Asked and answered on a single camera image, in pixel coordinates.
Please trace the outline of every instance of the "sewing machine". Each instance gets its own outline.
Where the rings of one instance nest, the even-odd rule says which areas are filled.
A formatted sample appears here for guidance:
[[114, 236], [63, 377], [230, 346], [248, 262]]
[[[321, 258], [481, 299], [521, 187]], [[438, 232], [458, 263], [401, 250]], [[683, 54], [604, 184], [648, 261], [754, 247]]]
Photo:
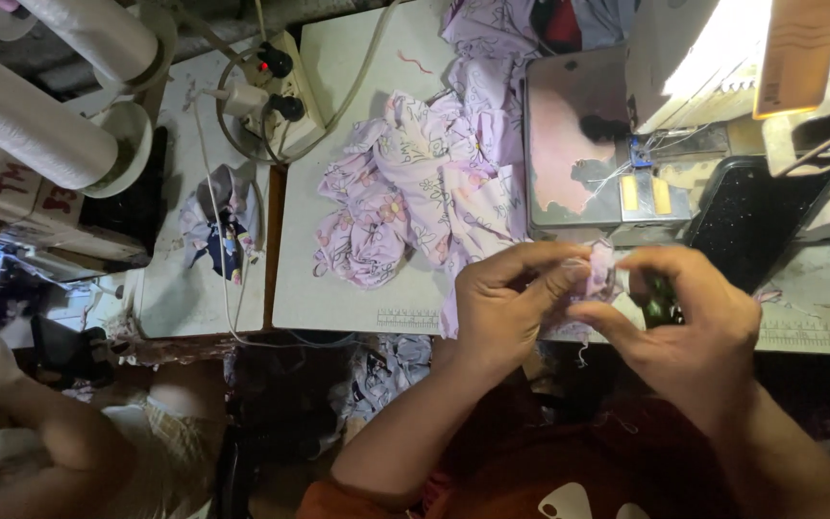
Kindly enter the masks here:
[[[625, 45], [534, 60], [531, 235], [683, 241], [727, 157], [763, 156], [774, 177], [829, 172], [830, 2], [795, 4], [642, 2]], [[795, 239], [830, 238], [824, 191]]]

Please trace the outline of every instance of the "power strip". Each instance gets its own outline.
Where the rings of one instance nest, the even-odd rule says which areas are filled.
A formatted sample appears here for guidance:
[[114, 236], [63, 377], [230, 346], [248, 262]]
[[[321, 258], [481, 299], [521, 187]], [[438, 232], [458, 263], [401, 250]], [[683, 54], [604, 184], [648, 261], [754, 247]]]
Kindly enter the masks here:
[[[305, 115], [303, 119], [292, 123], [285, 120], [279, 112], [272, 111], [268, 120], [264, 121], [264, 133], [262, 133], [262, 121], [253, 114], [243, 117], [242, 123], [245, 129], [259, 137], [267, 135], [271, 149], [279, 157], [292, 157], [324, 135], [326, 126], [322, 122], [309, 81], [306, 80], [296, 41], [290, 33], [285, 31], [272, 38], [270, 43], [278, 50], [290, 55], [293, 59], [293, 71], [283, 78], [271, 77], [270, 74], [264, 73], [258, 74], [252, 85], [264, 89], [269, 94], [299, 98], [303, 102]], [[264, 149], [260, 149], [258, 153], [261, 157], [271, 158]]]

